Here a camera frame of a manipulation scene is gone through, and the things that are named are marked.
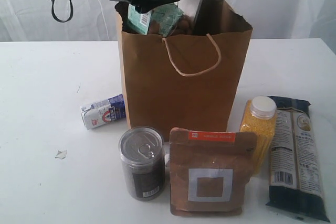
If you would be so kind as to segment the brown paper shopping bag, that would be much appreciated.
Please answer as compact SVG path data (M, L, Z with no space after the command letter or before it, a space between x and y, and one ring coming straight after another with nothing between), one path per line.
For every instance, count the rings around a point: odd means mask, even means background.
M253 31L225 0L203 0L191 35L140 35L115 6L122 93L129 128L169 139L180 127L225 131Z

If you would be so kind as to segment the small blue white milk carton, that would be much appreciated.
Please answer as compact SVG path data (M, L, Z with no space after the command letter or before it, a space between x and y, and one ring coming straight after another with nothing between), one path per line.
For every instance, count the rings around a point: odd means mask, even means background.
M126 118L123 94L86 104L80 109L83 124L88 130Z

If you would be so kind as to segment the white backdrop curtain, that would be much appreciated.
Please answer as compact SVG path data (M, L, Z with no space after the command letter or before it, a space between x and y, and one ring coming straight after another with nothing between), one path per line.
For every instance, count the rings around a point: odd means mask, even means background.
M61 24L50 0L1 0L1 41L116 40L115 3L72 0L74 17ZM253 26L254 39L320 38L335 48L335 0L226 0Z

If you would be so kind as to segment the clear can dark grains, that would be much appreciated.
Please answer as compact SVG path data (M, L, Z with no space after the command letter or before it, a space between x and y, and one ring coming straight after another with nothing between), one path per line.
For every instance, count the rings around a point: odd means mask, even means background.
M162 135L151 127L134 127L120 138L119 152L131 197L140 201L157 197L165 185Z

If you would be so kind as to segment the small white plastic piece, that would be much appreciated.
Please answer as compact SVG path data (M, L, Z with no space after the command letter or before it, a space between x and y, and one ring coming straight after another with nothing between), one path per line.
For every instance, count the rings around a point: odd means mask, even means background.
M165 154L164 161L165 161L165 167L168 169L170 167L170 155L169 154Z

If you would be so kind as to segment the yellow millet plastic bottle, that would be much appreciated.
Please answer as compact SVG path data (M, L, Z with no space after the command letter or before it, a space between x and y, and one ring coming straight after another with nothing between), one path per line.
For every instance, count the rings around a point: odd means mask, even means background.
M260 172L275 135L276 116L277 106L270 97L257 96L246 103L240 131L257 135L257 145L252 156L254 175Z

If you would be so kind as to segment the small torn label scrap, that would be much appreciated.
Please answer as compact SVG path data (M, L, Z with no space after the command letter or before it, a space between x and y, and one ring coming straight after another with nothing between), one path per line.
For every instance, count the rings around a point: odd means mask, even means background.
M58 151L57 154L56 154L56 156L55 156L55 158L62 160L62 159L65 159L66 156L67 156L67 150Z

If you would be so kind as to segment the brown kraft stand-up pouch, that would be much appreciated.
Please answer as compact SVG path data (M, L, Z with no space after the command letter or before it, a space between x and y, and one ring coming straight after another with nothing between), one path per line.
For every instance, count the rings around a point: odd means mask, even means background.
M254 172L253 132L170 131L170 210L176 216L236 216Z

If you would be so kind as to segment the dark blue noodle packet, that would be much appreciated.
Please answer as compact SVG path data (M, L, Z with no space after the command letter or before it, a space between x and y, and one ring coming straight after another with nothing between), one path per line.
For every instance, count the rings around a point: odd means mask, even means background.
M329 222L310 103L272 96L277 106L275 135L270 145L268 206Z

